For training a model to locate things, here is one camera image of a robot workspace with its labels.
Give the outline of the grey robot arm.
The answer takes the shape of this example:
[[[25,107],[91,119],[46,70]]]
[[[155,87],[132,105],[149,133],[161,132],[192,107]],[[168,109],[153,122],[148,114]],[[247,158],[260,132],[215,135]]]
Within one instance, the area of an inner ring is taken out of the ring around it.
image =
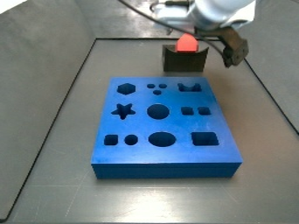
[[[175,28],[235,29],[255,19],[256,0],[157,0],[152,16]]]

